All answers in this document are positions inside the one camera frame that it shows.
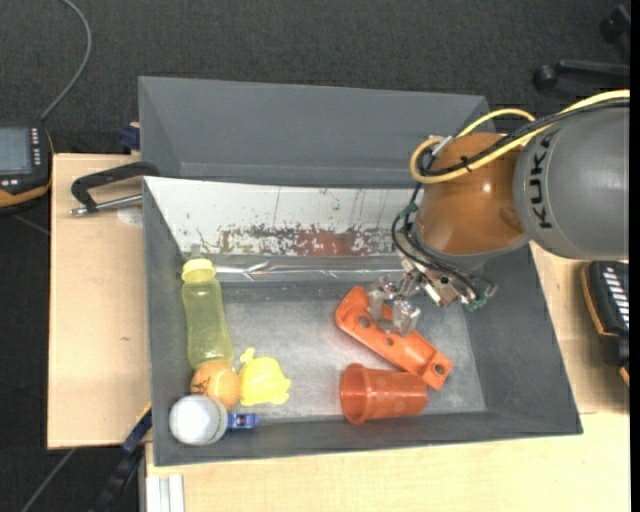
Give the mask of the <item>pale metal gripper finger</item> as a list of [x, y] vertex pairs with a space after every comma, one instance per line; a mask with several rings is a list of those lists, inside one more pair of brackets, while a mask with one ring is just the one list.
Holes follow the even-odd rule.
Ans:
[[421, 309], [409, 300], [396, 300], [391, 308], [391, 322], [395, 332], [406, 337], [415, 331]]
[[383, 319], [382, 307], [396, 297], [395, 283], [389, 277], [380, 277], [368, 286], [368, 311], [374, 321]]

